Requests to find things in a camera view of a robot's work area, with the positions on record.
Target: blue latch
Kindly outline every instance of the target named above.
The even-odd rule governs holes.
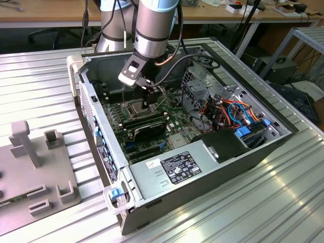
[[[114,200],[116,199],[117,197],[120,197],[124,194],[124,191],[122,188],[115,188],[115,189],[112,189],[111,191],[109,191],[109,196],[111,198],[111,200]]]
[[[267,127],[270,126],[271,122],[268,119],[264,119],[263,120],[264,125],[266,125]]]
[[[96,127],[95,127],[95,136],[98,136],[98,135],[99,135],[99,127],[96,126]]]
[[[242,137],[246,134],[249,134],[251,131],[247,128],[247,127],[241,127],[241,128],[238,128],[236,129],[236,134],[239,136],[239,137]]]

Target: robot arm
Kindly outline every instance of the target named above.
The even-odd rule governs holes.
[[[140,0],[138,12],[131,3],[119,0],[102,0],[102,27],[113,15],[111,23],[104,28],[98,52],[131,50],[131,33],[135,31],[134,53],[122,69],[119,80],[132,88],[145,87],[154,80],[159,67],[154,63],[163,61],[170,30],[176,20],[175,9],[179,0]],[[122,15],[126,22],[124,30]]]
[[[159,67],[154,63],[165,54],[178,2],[179,0],[140,0],[134,54],[118,76],[123,84],[145,89],[155,78]]]

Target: warning label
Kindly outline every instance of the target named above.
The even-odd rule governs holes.
[[[201,173],[200,168],[188,151],[162,160],[160,163],[173,184],[178,184]]]

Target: circuit board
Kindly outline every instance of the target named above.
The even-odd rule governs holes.
[[[120,147],[130,164],[188,144],[193,137],[202,133],[190,121],[189,115],[179,105],[177,97],[177,93],[167,92],[165,96],[161,96],[155,104],[150,105],[146,110],[140,109],[141,99],[115,104],[101,101]],[[163,112],[168,114],[166,130],[163,134],[151,139],[134,143],[130,140],[130,132],[120,128],[121,122],[141,119]]]

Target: aluminum table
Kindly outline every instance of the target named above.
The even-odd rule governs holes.
[[[62,132],[82,202],[8,233],[0,242],[323,242],[323,132],[219,42],[203,38],[186,43],[207,43],[300,132],[254,169],[122,236],[102,197],[65,64],[68,55],[93,49],[2,55],[0,146],[9,143],[15,120],[28,121],[31,137],[51,128]],[[216,72],[225,83],[233,82],[225,70]]]

